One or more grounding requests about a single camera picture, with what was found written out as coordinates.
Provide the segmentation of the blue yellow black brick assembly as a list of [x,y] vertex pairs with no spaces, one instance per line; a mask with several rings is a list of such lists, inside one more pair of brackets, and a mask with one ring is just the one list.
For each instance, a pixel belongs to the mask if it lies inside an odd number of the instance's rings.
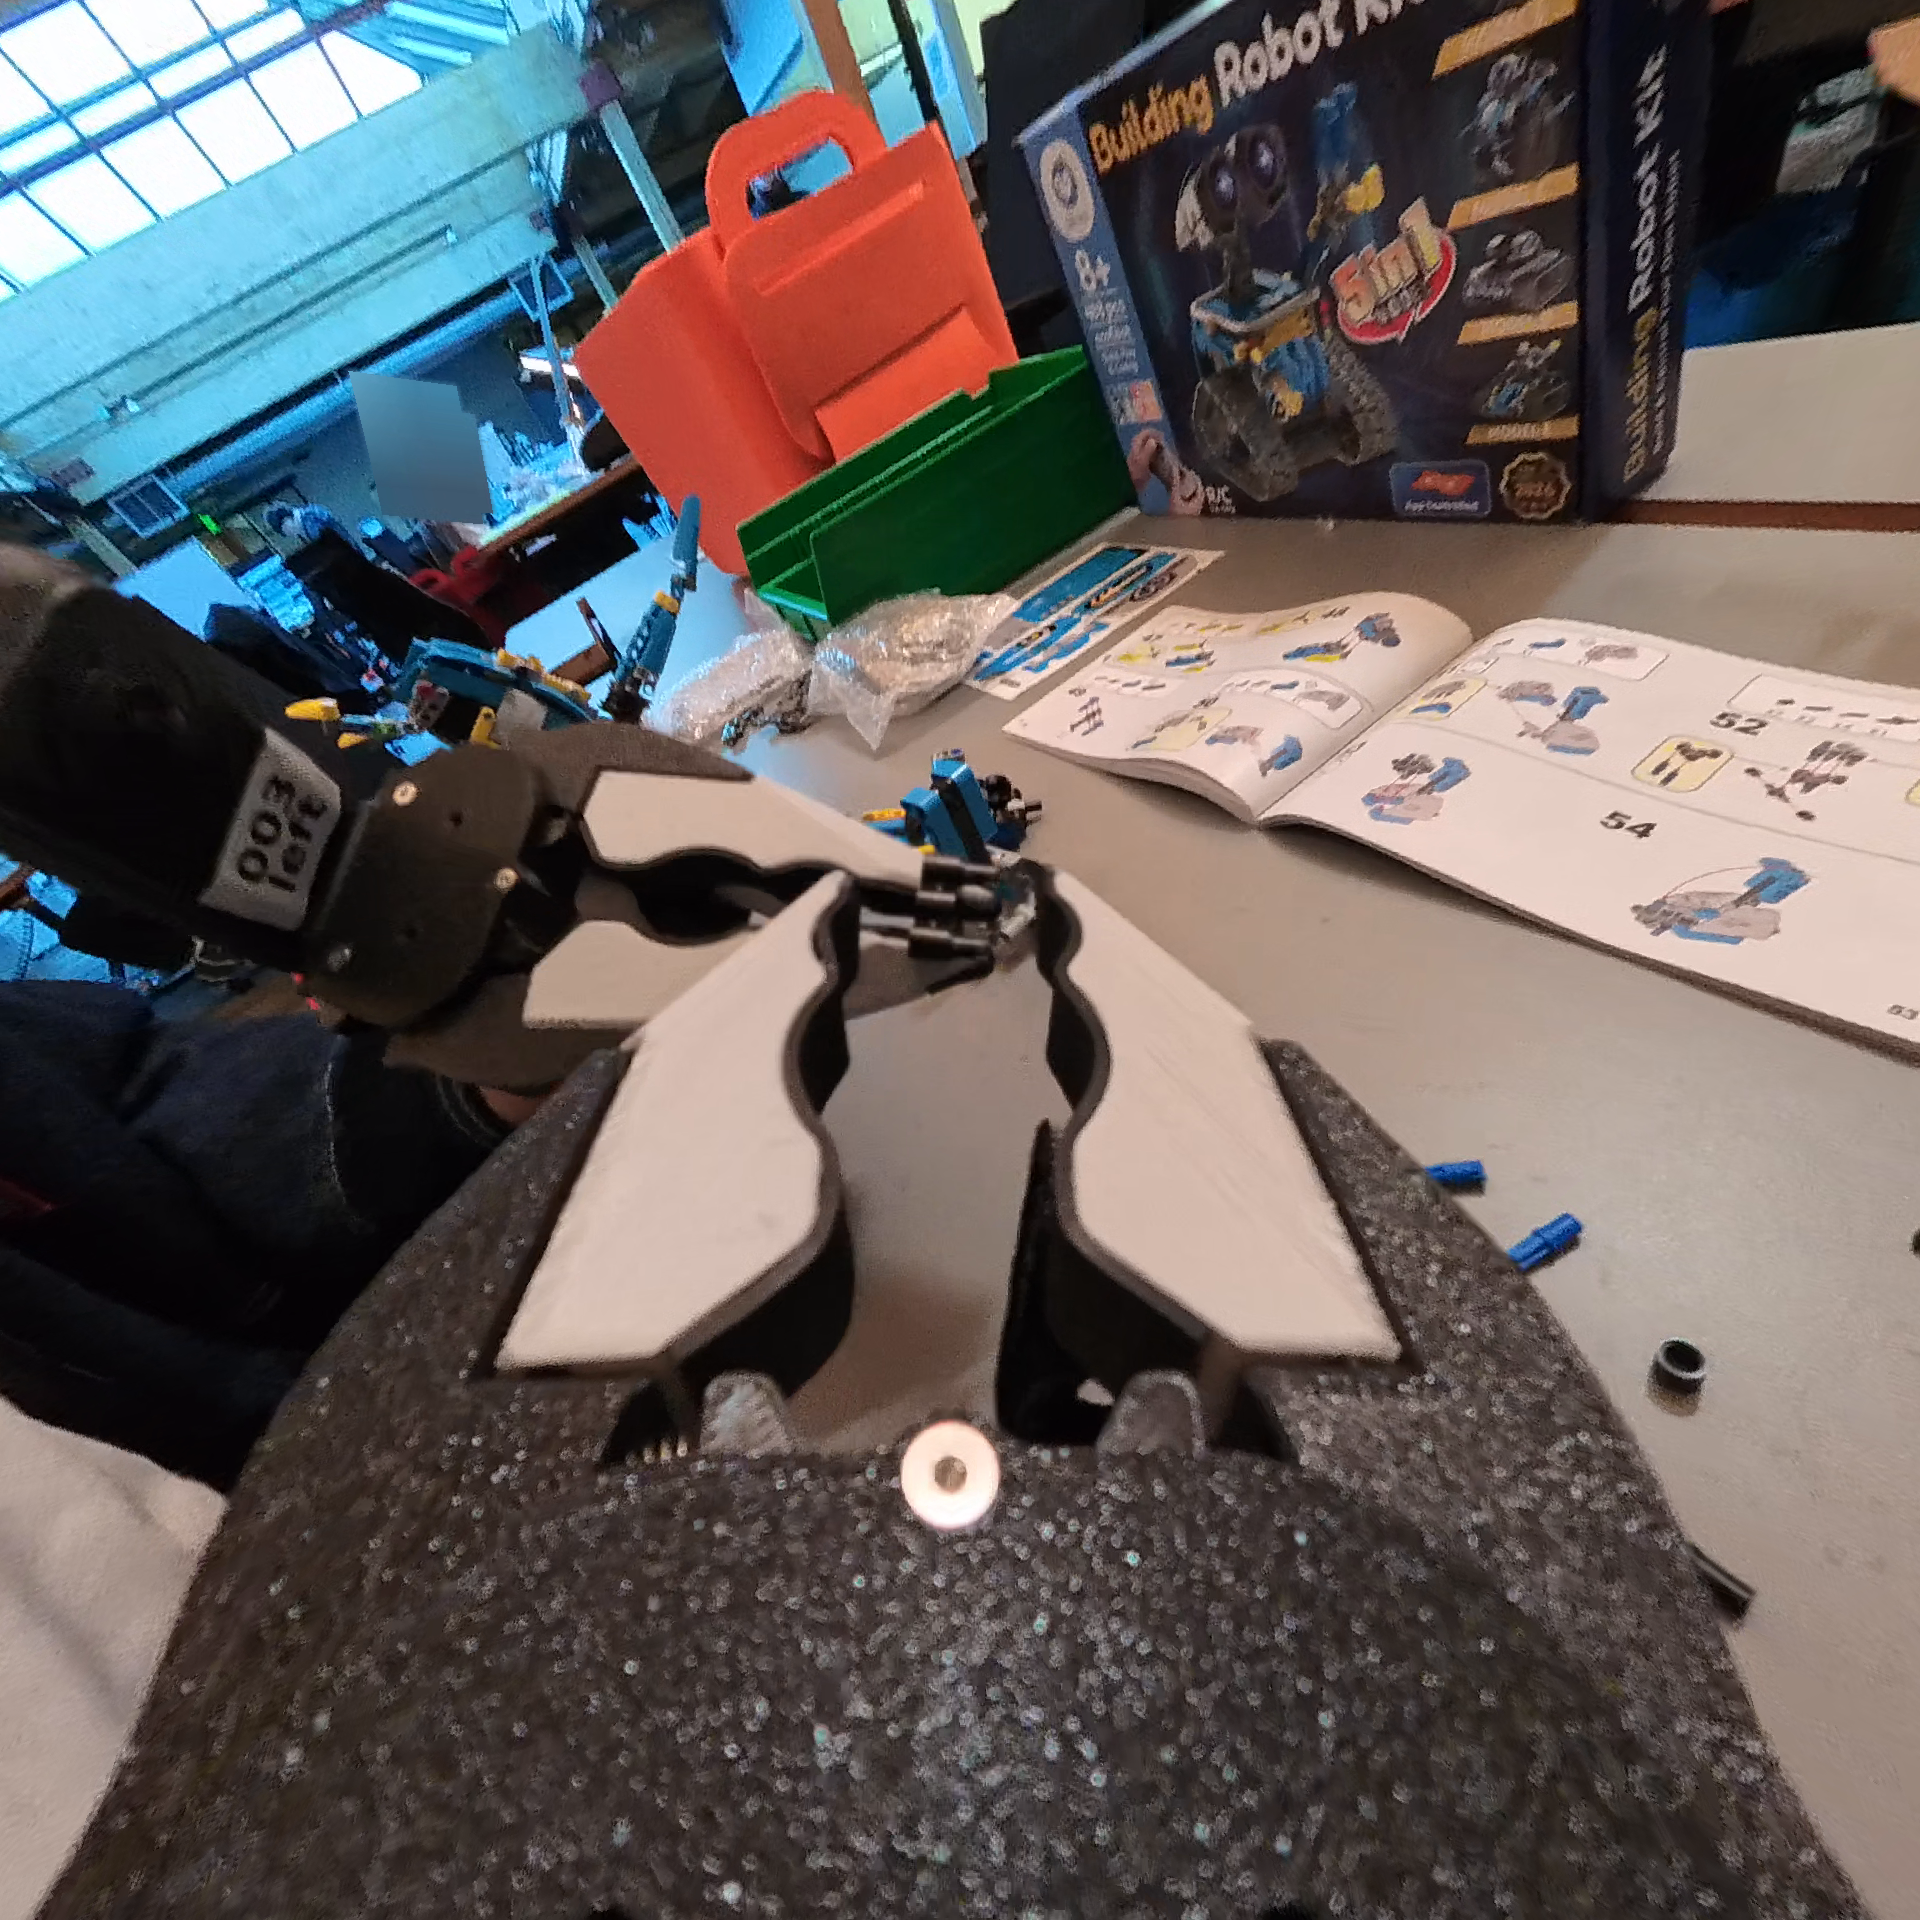
[[923,857],[988,866],[1025,847],[1043,809],[1011,777],[981,775],[962,751],[937,751],[921,786],[860,821]]

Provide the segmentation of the blue sticker sheet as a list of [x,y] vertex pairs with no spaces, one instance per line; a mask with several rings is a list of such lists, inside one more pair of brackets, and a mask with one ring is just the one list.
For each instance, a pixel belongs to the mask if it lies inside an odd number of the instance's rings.
[[1014,702],[1062,674],[1174,586],[1218,559],[1218,550],[1173,544],[1099,544],[1020,597],[993,625],[965,686]]

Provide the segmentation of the small clear plastic bag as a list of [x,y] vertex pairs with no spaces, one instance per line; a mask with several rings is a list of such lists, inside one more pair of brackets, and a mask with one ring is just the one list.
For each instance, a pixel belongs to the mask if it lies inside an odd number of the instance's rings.
[[811,726],[813,646],[787,625],[753,631],[693,669],[649,714],[652,731],[709,751]]

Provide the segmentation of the blue tracked toy robot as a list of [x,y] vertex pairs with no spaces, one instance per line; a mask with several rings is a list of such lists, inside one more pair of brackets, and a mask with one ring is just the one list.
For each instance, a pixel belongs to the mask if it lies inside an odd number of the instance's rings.
[[526,735],[589,721],[636,726],[652,709],[674,648],[686,598],[702,565],[703,503],[689,494],[674,521],[673,568],[636,632],[612,643],[587,621],[597,653],[583,678],[566,678],[529,655],[457,640],[419,640],[399,664],[395,697],[378,712],[343,712],[329,697],[293,702],[284,714],[319,726],[341,751],[394,750],[407,737],[446,747],[506,750]]

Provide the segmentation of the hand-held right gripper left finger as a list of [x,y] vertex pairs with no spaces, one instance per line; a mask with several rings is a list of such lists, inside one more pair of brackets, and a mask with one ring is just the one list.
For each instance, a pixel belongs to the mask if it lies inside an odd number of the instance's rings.
[[858,891],[831,871],[622,1049],[612,1097],[495,1347],[502,1375],[667,1375],[771,1302],[842,1213],[823,1093],[846,1069]]

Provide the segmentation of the robot kit box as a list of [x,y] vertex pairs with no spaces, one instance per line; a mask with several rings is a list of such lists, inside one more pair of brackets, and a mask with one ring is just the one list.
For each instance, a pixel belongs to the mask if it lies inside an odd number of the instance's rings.
[[1670,462],[1699,1],[1201,5],[1020,134],[1135,504],[1596,521]]

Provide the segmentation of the large clear plastic bag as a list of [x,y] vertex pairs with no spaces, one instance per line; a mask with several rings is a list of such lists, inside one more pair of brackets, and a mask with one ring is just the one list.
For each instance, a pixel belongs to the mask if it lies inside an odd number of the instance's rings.
[[811,646],[806,719],[838,718],[876,751],[895,721],[957,687],[1014,603],[1009,592],[913,592],[835,624]]

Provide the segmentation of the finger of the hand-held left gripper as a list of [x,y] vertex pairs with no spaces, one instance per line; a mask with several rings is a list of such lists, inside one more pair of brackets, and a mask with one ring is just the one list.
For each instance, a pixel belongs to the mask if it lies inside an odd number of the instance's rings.
[[846,872],[890,895],[923,888],[923,854],[801,791],[756,777],[603,771],[583,805],[593,857],[614,872]]
[[[771,962],[777,985],[804,981],[823,957],[838,962],[831,934],[831,920],[771,919],[716,944],[679,945],[620,920],[586,920],[533,968],[522,1019],[535,1031],[629,1035],[739,957]],[[850,1017],[890,1011],[993,973],[993,951],[913,952],[903,938],[860,928],[855,959],[838,966]]]

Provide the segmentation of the orange felt bag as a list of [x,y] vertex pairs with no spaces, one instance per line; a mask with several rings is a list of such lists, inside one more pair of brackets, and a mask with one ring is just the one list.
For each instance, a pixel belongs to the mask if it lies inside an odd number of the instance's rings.
[[890,146],[810,89],[723,131],[709,226],[653,257],[574,354],[587,393],[702,550],[1018,361],[946,136]]

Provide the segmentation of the green plastic bin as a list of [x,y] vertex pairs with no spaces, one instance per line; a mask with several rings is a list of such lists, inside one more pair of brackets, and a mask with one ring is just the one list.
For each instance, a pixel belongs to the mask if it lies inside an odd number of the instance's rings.
[[763,605],[817,640],[916,592],[990,593],[1131,507],[1083,347],[993,373],[740,521]]

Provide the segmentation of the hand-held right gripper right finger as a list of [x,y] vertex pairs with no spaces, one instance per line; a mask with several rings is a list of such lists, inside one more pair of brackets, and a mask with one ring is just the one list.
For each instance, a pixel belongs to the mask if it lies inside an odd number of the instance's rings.
[[1066,871],[1043,871],[1062,1234],[1047,1314],[1081,1365],[1399,1362],[1401,1333],[1254,1021]]

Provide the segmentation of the person's white shirt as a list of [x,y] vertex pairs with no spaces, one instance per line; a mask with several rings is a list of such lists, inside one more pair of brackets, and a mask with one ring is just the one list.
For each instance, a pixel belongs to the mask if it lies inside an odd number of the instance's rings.
[[223,1496],[3,1402],[3,1914],[98,1807]]

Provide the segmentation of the instruction booklet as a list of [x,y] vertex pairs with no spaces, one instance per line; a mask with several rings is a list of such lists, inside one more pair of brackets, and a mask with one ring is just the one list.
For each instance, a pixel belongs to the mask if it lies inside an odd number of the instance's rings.
[[1915,1057],[1915,687],[1345,592],[1154,609],[1005,733]]

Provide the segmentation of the person's left forearm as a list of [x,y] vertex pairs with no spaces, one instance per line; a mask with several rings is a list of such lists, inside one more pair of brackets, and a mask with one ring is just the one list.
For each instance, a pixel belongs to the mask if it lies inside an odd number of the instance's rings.
[[538,1106],[313,1014],[6,983],[4,1398],[230,1489],[343,1312]]

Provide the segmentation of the grey desk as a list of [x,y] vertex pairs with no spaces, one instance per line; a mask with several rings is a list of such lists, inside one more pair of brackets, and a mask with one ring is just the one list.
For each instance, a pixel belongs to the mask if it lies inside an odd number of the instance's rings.
[[[1201,607],[1391,586],[1477,632],[1589,616],[1910,687],[1915,448],[1915,327],[1875,327],[1691,351],[1668,473],[1627,521],[1145,527],[1218,550]],[[1875,1914],[1915,1914],[1915,1067],[1367,847],[1031,751],[1009,710],[955,689],[884,754],[831,719],[740,758],[861,810],[965,750],[1043,800],[1037,857],[1309,1049],[1405,1151],[1481,1158],[1489,1239],[1580,1215],[1539,1291],[1686,1536],[1757,1587],[1730,1647],[1835,1857]],[[1695,1398],[1649,1387],[1665,1337],[1708,1355]]]

